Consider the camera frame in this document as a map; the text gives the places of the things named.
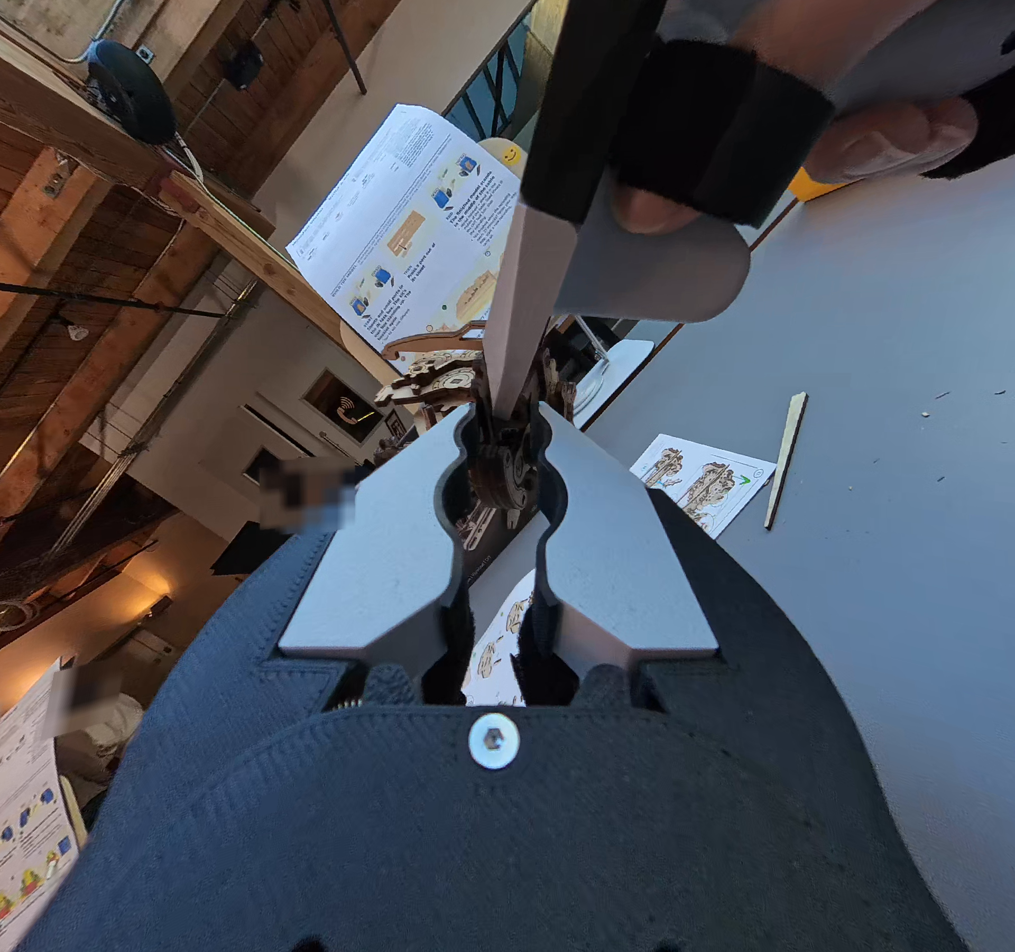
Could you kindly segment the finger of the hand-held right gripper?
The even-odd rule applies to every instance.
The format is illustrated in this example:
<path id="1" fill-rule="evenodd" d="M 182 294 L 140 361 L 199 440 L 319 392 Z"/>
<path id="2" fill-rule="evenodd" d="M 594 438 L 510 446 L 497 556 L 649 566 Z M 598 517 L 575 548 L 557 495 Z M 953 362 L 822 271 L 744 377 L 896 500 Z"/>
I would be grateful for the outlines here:
<path id="1" fill-rule="evenodd" d="M 565 220 L 518 202 L 483 337 L 490 406 L 507 420 L 526 385 L 532 361 L 577 247 Z"/>

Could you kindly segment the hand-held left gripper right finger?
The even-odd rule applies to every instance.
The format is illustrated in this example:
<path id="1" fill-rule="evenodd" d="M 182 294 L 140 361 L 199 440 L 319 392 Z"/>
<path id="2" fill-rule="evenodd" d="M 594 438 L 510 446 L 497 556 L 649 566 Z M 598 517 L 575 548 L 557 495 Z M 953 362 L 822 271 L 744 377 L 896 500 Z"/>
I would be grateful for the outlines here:
<path id="1" fill-rule="evenodd" d="M 535 412 L 535 647 L 577 675 L 704 659 L 718 643 L 653 491 L 548 404 Z"/>

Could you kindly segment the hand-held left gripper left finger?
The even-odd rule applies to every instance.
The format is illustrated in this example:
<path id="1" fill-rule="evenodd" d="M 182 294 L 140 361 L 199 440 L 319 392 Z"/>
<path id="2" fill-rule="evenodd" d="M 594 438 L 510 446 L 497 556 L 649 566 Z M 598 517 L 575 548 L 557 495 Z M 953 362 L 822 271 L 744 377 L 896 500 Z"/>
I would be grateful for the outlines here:
<path id="1" fill-rule="evenodd" d="M 470 404 L 374 471 L 335 533 L 278 641 L 289 657 L 436 663 L 464 588 L 464 548 L 446 489 L 467 472 Z"/>

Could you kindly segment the wooden gear model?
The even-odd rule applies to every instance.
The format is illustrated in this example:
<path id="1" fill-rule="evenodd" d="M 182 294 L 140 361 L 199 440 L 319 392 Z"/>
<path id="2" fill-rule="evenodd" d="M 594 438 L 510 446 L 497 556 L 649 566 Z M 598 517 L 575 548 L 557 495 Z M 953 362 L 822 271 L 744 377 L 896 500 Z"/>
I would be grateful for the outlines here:
<path id="1" fill-rule="evenodd" d="M 483 504 L 519 513 L 536 501 L 534 408 L 546 403 L 573 421 L 577 385 L 561 375 L 557 363 L 564 356 L 564 340 L 557 332 L 547 332 L 524 376 L 512 413 L 495 416 L 482 347 L 485 327 L 484 321 L 472 321 L 454 331 L 410 336 L 386 346 L 383 356 L 387 359 L 408 353 L 414 357 L 405 375 L 383 387 L 374 403 L 417 406 L 424 430 L 454 409 L 472 404 L 477 428 L 466 445 L 472 489 Z"/>

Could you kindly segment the black model kit box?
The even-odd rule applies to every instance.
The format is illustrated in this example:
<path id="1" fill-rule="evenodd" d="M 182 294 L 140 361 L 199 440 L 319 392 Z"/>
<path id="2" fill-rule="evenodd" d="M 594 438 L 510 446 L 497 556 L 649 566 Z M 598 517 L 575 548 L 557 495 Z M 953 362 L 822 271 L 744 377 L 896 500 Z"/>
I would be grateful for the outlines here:
<path id="1" fill-rule="evenodd" d="M 479 500 L 474 492 L 447 501 L 448 518 L 461 543 L 456 587 L 471 587 L 538 514 L 536 500 L 521 511 L 502 511 Z"/>

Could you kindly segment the assembly instruction booklet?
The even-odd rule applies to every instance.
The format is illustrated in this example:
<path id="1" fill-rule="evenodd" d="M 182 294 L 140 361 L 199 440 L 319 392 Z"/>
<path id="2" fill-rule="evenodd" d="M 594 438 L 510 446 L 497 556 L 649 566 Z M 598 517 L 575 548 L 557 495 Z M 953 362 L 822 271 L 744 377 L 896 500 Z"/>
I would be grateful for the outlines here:
<path id="1" fill-rule="evenodd" d="M 776 469 L 768 461 L 658 435 L 630 470 L 717 538 Z M 519 634 L 534 588 L 535 571 L 530 570 L 507 593 L 478 637 L 462 685 L 467 705 L 524 705 L 512 658 L 519 652 Z"/>

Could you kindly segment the white printed instruction sheet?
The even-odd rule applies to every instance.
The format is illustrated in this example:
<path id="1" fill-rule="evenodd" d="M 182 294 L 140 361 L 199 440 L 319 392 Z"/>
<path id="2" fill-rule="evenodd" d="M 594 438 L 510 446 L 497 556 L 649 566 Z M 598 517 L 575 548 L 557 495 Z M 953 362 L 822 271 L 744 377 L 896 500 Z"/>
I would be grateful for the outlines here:
<path id="1" fill-rule="evenodd" d="M 446 118 L 397 105 L 287 253 L 376 351 L 488 317 L 521 180 Z"/>
<path id="2" fill-rule="evenodd" d="M 1 719 L 1 949 L 33 927 L 79 855 L 45 719 L 54 663 Z"/>

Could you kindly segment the dark phone symbol sign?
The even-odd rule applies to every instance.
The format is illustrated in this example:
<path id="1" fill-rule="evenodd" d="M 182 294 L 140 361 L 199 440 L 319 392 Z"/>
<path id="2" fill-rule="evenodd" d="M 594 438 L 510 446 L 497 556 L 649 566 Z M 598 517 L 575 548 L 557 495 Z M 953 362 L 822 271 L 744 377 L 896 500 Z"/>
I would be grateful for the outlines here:
<path id="1" fill-rule="evenodd" d="M 384 422 L 373 403 L 330 371 L 319 375 L 301 398 L 332 426 L 360 445 Z"/>

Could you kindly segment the thin light wooden stick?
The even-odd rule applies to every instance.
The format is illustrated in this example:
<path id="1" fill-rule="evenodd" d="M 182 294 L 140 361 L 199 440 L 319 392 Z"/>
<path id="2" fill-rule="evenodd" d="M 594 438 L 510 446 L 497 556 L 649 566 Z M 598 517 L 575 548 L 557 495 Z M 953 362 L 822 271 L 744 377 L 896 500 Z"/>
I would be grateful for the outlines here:
<path id="1" fill-rule="evenodd" d="M 790 400 L 785 427 L 780 441 L 779 460 L 776 469 L 771 478 L 771 489 L 768 497 L 768 506 L 765 512 L 763 527 L 770 531 L 779 514 L 779 506 L 783 489 L 789 472 L 790 463 L 793 458 L 793 451 L 799 438 L 803 418 L 808 404 L 808 393 L 801 392 Z"/>

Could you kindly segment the yellow plastic bin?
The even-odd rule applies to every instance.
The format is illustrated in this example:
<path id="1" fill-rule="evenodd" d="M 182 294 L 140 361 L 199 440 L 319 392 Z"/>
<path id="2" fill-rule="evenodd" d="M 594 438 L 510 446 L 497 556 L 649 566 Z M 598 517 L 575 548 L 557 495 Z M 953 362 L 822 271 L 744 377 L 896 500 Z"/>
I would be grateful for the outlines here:
<path id="1" fill-rule="evenodd" d="M 853 183 L 855 181 L 852 180 L 834 183 L 820 182 L 815 180 L 807 169 L 801 167 L 793 176 L 793 180 L 788 185 L 788 191 L 795 199 L 806 203 L 845 188 Z"/>

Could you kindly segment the black round fixture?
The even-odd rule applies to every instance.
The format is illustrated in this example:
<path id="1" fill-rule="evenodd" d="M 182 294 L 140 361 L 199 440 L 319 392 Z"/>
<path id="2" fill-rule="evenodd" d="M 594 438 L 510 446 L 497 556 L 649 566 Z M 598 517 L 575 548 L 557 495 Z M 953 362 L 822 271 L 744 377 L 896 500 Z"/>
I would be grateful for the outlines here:
<path id="1" fill-rule="evenodd" d="M 141 57 L 116 41 L 100 40 L 88 48 L 85 64 L 86 91 L 129 136 L 152 146 L 176 140 L 170 96 Z"/>

